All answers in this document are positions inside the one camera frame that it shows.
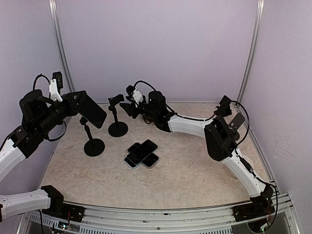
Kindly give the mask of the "black phone crossing stack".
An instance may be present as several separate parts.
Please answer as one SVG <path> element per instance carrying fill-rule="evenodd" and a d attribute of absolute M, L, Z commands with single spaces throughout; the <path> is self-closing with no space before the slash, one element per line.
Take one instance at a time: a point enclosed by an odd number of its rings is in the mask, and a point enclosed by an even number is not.
<path fill-rule="evenodd" d="M 147 156 L 149 156 L 151 153 L 153 153 L 158 146 L 153 143 L 151 140 L 146 140 L 142 144 L 133 144 L 129 148 L 129 154 L 127 155 L 127 158 L 135 165 L 139 164 L 141 161 L 143 161 Z"/>

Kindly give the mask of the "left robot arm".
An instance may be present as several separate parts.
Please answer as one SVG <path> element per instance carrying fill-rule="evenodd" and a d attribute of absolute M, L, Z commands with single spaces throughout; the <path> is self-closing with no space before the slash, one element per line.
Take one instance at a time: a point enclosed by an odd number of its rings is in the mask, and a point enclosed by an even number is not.
<path fill-rule="evenodd" d="M 14 172 L 26 172 L 26 167 L 33 162 L 31 155 L 39 157 L 43 151 L 40 145 L 50 140 L 49 134 L 55 127 L 80 113 L 79 107 L 85 95 L 85 91 L 68 93 L 52 100 L 36 89 L 20 100 L 21 124 L 8 134 L 0 147 L 1 187 L 13 180 Z M 66 203 L 63 194 L 52 185 L 39 187 L 37 182 L 31 182 L 0 195 L 1 221 L 35 210 L 75 222 L 81 222 L 84 215 L 82 206 Z"/>

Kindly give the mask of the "black folding phone stand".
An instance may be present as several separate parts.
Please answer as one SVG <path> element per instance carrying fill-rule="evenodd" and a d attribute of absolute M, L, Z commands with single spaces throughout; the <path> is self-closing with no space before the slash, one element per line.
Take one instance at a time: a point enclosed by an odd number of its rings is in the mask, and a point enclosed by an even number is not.
<path fill-rule="evenodd" d="M 217 106 L 217 110 L 214 111 L 216 116 L 227 117 L 232 114 L 232 110 L 230 108 L 231 99 L 226 95 L 221 99 L 219 106 Z"/>

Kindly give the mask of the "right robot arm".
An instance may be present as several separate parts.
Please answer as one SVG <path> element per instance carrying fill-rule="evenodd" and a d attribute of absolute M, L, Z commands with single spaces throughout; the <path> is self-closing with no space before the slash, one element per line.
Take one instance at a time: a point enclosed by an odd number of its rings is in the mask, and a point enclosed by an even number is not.
<path fill-rule="evenodd" d="M 237 130 L 245 121 L 244 116 L 238 113 L 229 124 L 224 119 L 232 113 L 231 99 L 224 96 L 210 118 L 196 119 L 180 115 L 171 109 L 160 91 L 151 91 L 146 99 L 138 89 L 134 89 L 129 91 L 126 98 L 129 102 L 121 103 L 120 106 L 128 116 L 136 118 L 142 115 L 162 131 L 195 135 L 206 140 L 208 155 L 227 166 L 250 196 L 250 204 L 234 207 L 236 220 L 277 212 L 278 206 L 272 202 L 272 196 L 276 194 L 273 186 L 259 178 L 238 147 L 241 140 Z"/>

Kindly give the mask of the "black plate phone stand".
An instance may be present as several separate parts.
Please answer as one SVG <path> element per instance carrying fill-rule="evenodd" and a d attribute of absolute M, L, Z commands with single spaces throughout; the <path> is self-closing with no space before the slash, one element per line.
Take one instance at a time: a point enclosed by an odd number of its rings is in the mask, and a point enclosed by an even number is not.
<path fill-rule="evenodd" d="M 239 140 L 240 138 L 238 129 L 244 123 L 244 121 L 245 121 L 244 116 L 241 113 L 237 113 L 236 116 L 232 119 L 232 121 L 229 124 L 229 128 L 232 132 L 232 135 L 235 141 Z"/>

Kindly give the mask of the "white bowl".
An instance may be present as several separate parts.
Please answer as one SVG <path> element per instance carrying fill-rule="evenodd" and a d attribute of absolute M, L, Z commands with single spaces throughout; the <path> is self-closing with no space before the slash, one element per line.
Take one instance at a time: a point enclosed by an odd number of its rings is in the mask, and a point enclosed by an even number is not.
<path fill-rule="evenodd" d="M 254 170 L 254 163 L 253 163 L 253 161 L 248 156 L 244 156 L 244 159 L 249 164 L 249 166 L 247 166 L 248 170 L 249 171 L 253 171 Z"/>

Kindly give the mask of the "light blue bottom phone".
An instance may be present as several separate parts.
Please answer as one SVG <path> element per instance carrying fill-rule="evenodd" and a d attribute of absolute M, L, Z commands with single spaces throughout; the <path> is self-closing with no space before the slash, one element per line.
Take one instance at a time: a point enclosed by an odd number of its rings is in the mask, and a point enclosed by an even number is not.
<path fill-rule="evenodd" d="M 128 157 L 124 158 L 124 162 L 131 168 L 131 169 L 136 169 L 138 166 L 140 166 L 139 164 L 134 164 Z"/>

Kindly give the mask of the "short black phone stand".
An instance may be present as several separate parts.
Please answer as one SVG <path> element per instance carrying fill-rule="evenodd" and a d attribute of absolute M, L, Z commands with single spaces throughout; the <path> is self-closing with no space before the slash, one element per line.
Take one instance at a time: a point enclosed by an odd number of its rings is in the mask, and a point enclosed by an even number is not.
<path fill-rule="evenodd" d="M 93 138 L 91 134 L 91 130 L 87 125 L 88 120 L 84 117 L 81 117 L 80 123 L 84 126 L 84 130 L 87 133 L 88 141 L 84 145 L 84 152 L 87 156 L 96 157 L 103 153 L 105 149 L 104 142 L 99 138 Z"/>

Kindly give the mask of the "tall black clamp phone stand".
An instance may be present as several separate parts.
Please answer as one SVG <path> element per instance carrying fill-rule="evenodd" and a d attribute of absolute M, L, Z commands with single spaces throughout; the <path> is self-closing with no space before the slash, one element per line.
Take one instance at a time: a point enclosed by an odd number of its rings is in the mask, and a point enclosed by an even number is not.
<path fill-rule="evenodd" d="M 113 113 L 114 123 L 112 123 L 108 128 L 109 135 L 113 137 L 122 137 L 128 132 L 128 125 L 124 122 L 121 122 L 117 118 L 117 109 L 116 105 L 124 101 L 123 94 L 118 94 L 115 97 L 108 98 L 109 100 L 109 111 Z"/>

